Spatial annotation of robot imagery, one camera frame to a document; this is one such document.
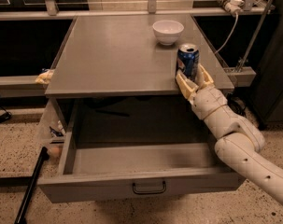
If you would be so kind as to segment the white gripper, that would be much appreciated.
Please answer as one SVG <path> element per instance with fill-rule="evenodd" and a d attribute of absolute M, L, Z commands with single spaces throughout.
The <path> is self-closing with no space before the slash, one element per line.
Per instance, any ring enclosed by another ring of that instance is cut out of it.
<path fill-rule="evenodd" d="M 198 86 L 181 72 L 177 72 L 176 82 L 184 98 L 191 103 L 191 110 L 200 120 L 227 105 L 227 99 L 220 90 L 212 87 L 214 80 L 201 64 L 198 65 L 196 75 Z"/>

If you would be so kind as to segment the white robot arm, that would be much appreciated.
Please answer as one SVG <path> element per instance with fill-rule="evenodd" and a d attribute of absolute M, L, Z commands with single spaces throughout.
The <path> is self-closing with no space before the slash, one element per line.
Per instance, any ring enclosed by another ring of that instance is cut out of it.
<path fill-rule="evenodd" d="M 217 139 L 214 150 L 219 159 L 283 206 L 283 169 L 260 155 L 265 145 L 262 133 L 232 111 L 203 66 L 195 80 L 178 70 L 176 82 L 191 110 Z"/>

